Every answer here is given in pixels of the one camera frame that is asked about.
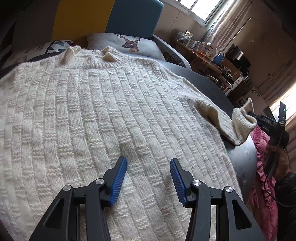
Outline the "person right hand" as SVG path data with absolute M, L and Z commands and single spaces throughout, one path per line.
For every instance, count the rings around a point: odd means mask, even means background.
M 278 165 L 273 175 L 276 182 L 278 182 L 290 173 L 290 163 L 288 155 L 283 148 L 267 145 L 264 156 L 267 157 L 271 151 L 277 152 L 279 154 Z

